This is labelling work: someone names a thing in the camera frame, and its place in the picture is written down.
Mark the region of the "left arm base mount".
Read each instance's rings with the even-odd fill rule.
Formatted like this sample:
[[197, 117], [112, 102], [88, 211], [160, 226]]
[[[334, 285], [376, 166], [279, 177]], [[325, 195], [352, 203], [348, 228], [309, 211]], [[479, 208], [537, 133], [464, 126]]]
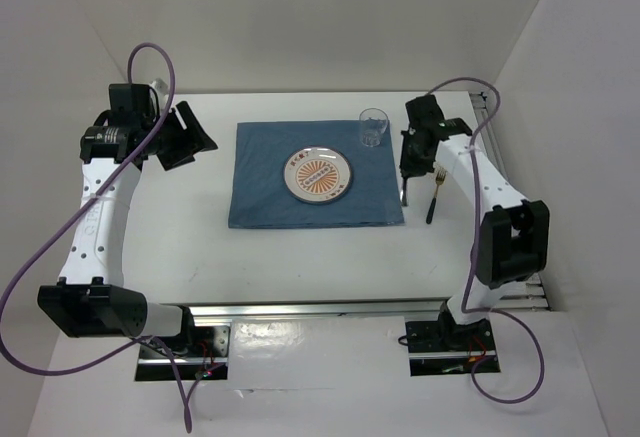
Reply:
[[[183, 380], [194, 382], [223, 381], [228, 378], [231, 326], [215, 323], [197, 326], [188, 307], [183, 307], [181, 332], [172, 337], [161, 337], [172, 351], [178, 373]], [[174, 381], [175, 376], [166, 351], [157, 343], [143, 346], [138, 354], [136, 382]]]

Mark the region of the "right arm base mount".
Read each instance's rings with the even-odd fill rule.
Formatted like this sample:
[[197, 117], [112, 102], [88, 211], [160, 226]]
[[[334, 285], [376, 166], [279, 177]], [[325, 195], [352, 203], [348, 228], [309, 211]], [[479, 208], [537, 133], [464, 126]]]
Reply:
[[408, 351], [412, 377], [499, 373], [500, 364], [490, 322], [457, 325], [449, 315], [432, 321], [408, 321], [397, 342]]

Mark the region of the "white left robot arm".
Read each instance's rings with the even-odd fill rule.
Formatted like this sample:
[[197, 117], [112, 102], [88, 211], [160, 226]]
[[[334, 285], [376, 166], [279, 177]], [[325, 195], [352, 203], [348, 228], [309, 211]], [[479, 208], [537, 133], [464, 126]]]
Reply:
[[176, 356], [196, 347], [190, 312], [180, 305], [156, 304], [126, 288], [122, 270], [124, 237], [134, 191], [151, 156], [164, 170], [213, 151], [189, 104], [179, 102], [163, 116], [169, 86], [112, 84], [109, 109], [80, 140], [82, 201], [90, 207], [79, 219], [65, 264], [54, 285], [42, 286], [41, 310], [67, 336], [161, 337]]

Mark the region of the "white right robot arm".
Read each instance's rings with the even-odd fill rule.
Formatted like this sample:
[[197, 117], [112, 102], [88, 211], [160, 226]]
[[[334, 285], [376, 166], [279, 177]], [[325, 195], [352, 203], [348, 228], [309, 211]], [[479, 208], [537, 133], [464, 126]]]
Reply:
[[485, 154], [479, 132], [461, 118], [447, 119], [435, 96], [414, 98], [405, 109], [402, 204], [411, 178], [442, 169], [474, 207], [470, 276], [445, 303], [450, 316], [436, 326], [440, 344], [457, 349], [469, 340], [470, 325], [484, 319], [507, 288], [546, 267], [550, 211], [515, 189]]

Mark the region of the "clear plastic cup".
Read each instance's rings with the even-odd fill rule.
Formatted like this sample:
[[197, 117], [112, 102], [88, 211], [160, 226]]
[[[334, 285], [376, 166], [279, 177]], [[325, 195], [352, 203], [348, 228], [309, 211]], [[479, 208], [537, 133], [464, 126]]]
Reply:
[[388, 115], [379, 108], [367, 108], [359, 115], [360, 141], [366, 147], [377, 147], [389, 125]]

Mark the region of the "orange patterned plate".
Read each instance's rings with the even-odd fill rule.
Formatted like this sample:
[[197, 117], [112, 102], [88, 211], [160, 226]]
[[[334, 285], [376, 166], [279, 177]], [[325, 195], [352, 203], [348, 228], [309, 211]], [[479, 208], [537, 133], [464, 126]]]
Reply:
[[284, 164], [283, 180], [297, 200], [313, 205], [329, 204], [350, 189], [354, 171], [340, 152], [327, 147], [305, 147]]

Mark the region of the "blue cloth placemat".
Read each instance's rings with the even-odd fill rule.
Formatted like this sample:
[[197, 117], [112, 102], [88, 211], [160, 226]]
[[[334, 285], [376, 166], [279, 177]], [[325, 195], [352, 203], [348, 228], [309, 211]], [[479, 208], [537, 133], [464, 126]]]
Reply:
[[[352, 181], [331, 203], [306, 203], [286, 187], [287, 160], [307, 147], [325, 147], [349, 162]], [[237, 126], [228, 226], [304, 229], [402, 225], [391, 137], [364, 146], [355, 120], [245, 122]]]

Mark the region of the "dark handled knife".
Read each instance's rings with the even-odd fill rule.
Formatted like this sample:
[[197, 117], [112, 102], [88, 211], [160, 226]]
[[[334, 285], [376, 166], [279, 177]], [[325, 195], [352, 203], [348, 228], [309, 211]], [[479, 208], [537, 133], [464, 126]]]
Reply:
[[402, 177], [400, 199], [401, 199], [401, 205], [403, 207], [408, 206], [408, 181], [409, 181], [409, 177]]

